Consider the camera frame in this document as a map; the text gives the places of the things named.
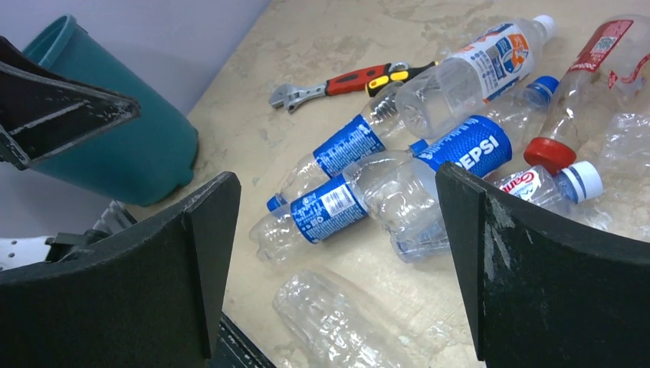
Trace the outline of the small red-label bottle white cap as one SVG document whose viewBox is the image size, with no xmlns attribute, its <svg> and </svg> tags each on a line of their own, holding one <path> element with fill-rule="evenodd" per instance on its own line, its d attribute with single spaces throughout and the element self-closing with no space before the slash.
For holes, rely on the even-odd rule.
<svg viewBox="0 0 650 368">
<path fill-rule="evenodd" d="M 552 174 L 543 166 L 532 166 L 496 181 L 500 190 L 531 202 L 555 214 L 571 218 L 576 206 L 604 192 L 602 178 L 596 167 L 580 161 Z"/>
</svg>

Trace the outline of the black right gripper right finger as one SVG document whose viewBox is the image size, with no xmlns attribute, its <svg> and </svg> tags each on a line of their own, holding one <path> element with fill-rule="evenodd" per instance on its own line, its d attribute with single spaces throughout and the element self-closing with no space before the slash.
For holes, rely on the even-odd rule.
<svg viewBox="0 0 650 368">
<path fill-rule="evenodd" d="M 649 245 L 452 163 L 436 175 L 476 357 L 489 367 L 647 367 Z"/>
</svg>

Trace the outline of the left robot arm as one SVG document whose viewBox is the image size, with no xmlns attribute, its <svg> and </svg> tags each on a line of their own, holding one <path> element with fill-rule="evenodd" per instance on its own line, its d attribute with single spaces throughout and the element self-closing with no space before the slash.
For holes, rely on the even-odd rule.
<svg viewBox="0 0 650 368">
<path fill-rule="evenodd" d="M 140 104 L 134 98 L 48 71 L 1 39 L 3 162 L 31 169 L 138 117 Z M 2 238 L 1 269 L 60 261 L 135 224 L 123 204 L 113 200 L 83 234 Z"/>
</svg>

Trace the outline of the large Pepsi bottle blue cap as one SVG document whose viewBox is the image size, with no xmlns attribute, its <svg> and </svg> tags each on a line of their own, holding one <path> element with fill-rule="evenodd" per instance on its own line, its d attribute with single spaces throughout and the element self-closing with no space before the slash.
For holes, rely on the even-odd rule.
<svg viewBox="0 0 650 368">
<path fill-rule="evenodd" d="M 371 187 L 365 196 L 369 215 L 402 261 L 415 263 L 448 248 L 436 185 L 442 165 L 483 178 L 511 161 L 540 131 L 558 85 L 555 77 L 542 76 L 514 88 Z"/>
</svg>

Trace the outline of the large clear crushed bottle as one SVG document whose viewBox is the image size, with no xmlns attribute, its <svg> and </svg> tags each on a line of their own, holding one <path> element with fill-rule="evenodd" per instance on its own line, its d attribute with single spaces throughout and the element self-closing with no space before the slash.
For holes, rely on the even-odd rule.
<svg viewBox="0 0 650 368">
<path fill-rule="evenodd" d="M 332 274 L 292 275 L 272 305 L 318 367 L 429 366 L 435 353 L 454 344 L 447 325 L 419 336 L 376 298 Z"/>
</svg>

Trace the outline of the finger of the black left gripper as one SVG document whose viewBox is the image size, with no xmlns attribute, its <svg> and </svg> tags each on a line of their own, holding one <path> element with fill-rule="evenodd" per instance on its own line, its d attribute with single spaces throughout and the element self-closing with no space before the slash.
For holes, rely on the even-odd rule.
<svg viewBox="0 0 650 368">
<path fill-rule="evenodd" d="M 1 39 L 1 160 L 25 170 L 140 116 L 136 99 L 69 80 Z"/>
</svg>

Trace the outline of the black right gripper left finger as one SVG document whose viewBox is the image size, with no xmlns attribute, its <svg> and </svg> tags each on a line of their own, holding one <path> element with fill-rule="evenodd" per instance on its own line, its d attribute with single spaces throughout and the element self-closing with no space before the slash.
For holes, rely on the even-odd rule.
<svg viewBox="0 0 650 368">
<path fill-rule="evenodd" d="M 223 172 L 126 230 L 1 273 L 3 367 L 204 367 L 241 183 Z"/>
</svg>

